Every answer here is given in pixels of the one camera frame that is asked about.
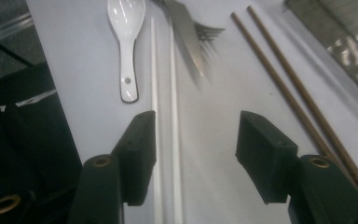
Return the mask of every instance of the hole in spoon handle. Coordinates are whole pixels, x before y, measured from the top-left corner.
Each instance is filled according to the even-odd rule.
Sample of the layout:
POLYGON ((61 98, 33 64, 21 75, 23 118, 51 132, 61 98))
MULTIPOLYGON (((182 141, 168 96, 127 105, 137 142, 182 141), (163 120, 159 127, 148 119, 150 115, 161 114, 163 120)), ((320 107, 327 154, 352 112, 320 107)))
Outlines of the hole in spoon handle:
POLYGON ((138 90, 133 64, 134 41, 120 42, 120 90, 121 99, 126 103, 138 100, 138 90))

